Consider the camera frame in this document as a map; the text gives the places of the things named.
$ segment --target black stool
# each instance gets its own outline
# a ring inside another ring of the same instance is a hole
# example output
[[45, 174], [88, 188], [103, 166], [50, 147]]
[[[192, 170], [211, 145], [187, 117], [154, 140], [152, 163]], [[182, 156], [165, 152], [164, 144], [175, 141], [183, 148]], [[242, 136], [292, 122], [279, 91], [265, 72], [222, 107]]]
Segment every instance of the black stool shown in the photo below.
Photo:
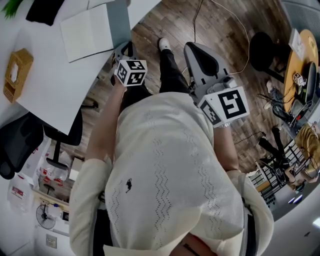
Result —
[[264, 32], [256, 33], [251, 39], [249, 47], [250, 62], [253, 68], [267, 73], [281, 83], [285, 82], [285, 78], [269, 67], [274, 61], [275, 56], [285, 60], [287, 63], [290, 52], [291, 50], [288, 45], [281, 46], [274, 44], [270, 36]]

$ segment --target white cable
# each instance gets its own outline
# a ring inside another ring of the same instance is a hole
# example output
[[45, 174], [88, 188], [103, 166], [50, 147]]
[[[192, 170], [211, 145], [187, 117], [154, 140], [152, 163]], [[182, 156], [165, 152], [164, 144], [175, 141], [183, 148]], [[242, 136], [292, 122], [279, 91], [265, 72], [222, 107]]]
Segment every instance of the white cable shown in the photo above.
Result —
[[248, 37], [248, 33], [247, 33], [247, 31], [246, 31], [246, 28], [245, 28], [245, 26], [242, 24], [242, 22], [240, 21], [240, 19], [238, 18], [238, 16], [235, 15], [232, 11], [228, 10], [226, 7], [224, 7], [224, 6], [221, 5], [220, 3], [217, 3], [217, 2], [214, 1], [214, 0], [210, 0], [210, 1], [213, 2], [213, 3], [215, 3], [215, 4], [218, 5], [218, 6], [221, 6], [221, 7], [224, 8], [226, 11], [228, 11], [229, 13], [231, 13], [232, 15], [234, 15], [234, 16], [236, 17], [236, 19], [239, 21], [239, 23], [241, 24], [241, 26], [243, 27], [243, 29], [244, 29], [244, 32], [245, 32], [245, 35], [246, 35], [246, 39], [248, 40], [248, 59], [247, 59], [245, 65], [244, 65], [243, 69], [241, 69], [240, 71], [237, 71], [237, 72], [230, 72], [230, 74], [233, 75], [233, 74], [241, 73], [242, 71], [245, 70], [245, 68], [247, 67], [247, 64], [248, 64], [248, 62], [249, 62], [250, 40], [249, 40], [249, 37]]
[[184, 70], [181, 72], [182, 74], [187, 70], [187, 66], [184, 68]]

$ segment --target round wooden table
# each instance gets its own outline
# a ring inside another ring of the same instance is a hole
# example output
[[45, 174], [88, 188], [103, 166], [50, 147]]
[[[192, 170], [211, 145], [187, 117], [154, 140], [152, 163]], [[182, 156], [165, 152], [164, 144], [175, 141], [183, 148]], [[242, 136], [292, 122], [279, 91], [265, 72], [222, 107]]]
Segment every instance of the round wooden table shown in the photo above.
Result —
[[294, 51], [291, 51], [288, 64], [286, 67], [285, 77], [284, 77], [284, 110], [286, 112], [290, 111], [291, 105], [294, 102], [294, 96], [296, 93], [296, 87], [294, 84], [294, 74], [302, 74], [303, 68], [309, 62], [315, 62], [316, 70], [318, 71], [319, 56], [318, 48], [314, 35], [307, 29], [301, 31], [300, 37], [305, 45], [305, 52], [303, 61], [299, 59]]

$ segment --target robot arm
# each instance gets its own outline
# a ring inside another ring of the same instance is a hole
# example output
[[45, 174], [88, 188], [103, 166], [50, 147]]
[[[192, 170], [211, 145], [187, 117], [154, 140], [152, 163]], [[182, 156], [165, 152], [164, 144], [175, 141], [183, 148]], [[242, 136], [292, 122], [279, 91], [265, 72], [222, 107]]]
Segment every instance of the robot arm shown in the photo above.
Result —
[[202, 44], [187, 42], [184, 56], [191, 77], [189, 95], [214, 128], [249, 115], [243, 87], [238, 87], [217, 53]]

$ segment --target hand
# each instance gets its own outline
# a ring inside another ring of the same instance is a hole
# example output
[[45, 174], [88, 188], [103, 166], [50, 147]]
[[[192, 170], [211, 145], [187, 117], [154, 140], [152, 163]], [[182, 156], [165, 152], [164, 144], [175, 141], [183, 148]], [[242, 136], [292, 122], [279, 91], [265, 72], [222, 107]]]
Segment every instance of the hand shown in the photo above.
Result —
[[114, 86], [113, 88], [117, 91], [121, 91], [123, 93], [125, 93], [127, 91], [127, 87], [125, 87], [121, 82], [120, 80], [118, 79], [118, 77], [116, 75], [113, 76], [114, 77]]

